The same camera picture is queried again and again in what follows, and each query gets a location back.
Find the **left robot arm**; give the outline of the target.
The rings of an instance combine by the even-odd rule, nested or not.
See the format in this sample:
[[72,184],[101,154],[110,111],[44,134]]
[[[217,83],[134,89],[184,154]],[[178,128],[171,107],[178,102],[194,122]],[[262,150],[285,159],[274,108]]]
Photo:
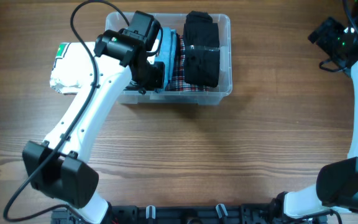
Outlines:
[[118,96],[126,88],[145,94],[163,87],[164,63],[150,63],[163,30],[150,14],[137,11],[128,27],[107,30],[89,51],[93,76],[81,87],[62,123],[43,143],[29,141],[22,152],[28,184],[86,223],[110,221],[111,206],[97,192],[98,173],[89,165],[99,130]]

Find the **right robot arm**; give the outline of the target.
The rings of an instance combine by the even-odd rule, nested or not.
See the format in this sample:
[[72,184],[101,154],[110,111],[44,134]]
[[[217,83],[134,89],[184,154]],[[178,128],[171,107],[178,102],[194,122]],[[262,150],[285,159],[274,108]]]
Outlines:
[[354,89],[354,124],[347,158],[324,166],[316,183],[296,192],[283,192],[268,206],[267,221],[280,223],[317,222],[319,217],[358,213],[358,1],[350,9],[342,2],[348,25],[327,18],[308,37],[328,54],[319,63],[337,65],[335,72],[351,78]]

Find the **black cloth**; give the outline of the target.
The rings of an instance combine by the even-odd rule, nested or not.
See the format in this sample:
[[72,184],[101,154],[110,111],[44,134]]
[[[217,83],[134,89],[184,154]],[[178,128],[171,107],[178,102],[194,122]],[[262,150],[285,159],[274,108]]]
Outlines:
[[185,81],[216,87],[220,71],[219,27],[206,12],[191,11],[183,28]]

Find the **clear plastic storage container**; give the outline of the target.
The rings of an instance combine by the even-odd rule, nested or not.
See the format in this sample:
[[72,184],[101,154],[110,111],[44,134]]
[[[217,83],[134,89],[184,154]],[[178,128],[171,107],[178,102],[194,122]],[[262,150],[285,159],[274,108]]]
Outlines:
[[[175,29],[178,34],[183,33],[186,20],[185,14],[149,13],[158,20],[162,27]],[[121,104],[138,103],[191,103],[199,105],[218,105],[232,91],[232,60],[231,60],[231,22],[225,14],[209,14],[213,22],[218,24],[220,41],[220,71],[216,88],[209,91],[164,91],[156,93],[148,91],[141,95],[138,91],[123,91],[117,101]],[[118,31],[126,27],[126,22],[118,12],[107,15],[105,29]]]

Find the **white cloth green patch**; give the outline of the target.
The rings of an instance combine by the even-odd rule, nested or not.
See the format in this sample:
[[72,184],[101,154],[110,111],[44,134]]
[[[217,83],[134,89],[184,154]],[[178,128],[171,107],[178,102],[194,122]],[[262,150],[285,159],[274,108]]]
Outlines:
[[80,42],[62,42],[58,46],[50,75],[51,89],[75,95],[83,84],[92,82],[93,75],[91,58]]

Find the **red blue plaid cloth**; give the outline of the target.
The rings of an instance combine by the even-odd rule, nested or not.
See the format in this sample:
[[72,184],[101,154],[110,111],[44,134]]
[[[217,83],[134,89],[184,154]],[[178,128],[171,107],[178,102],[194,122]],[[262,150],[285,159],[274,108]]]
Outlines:
[[166,91],[209,91],[208,86],[193,85],[185,81],[185,45],[183,36],[177,34],[177,49],[175,53],[172,78],[167,84]]

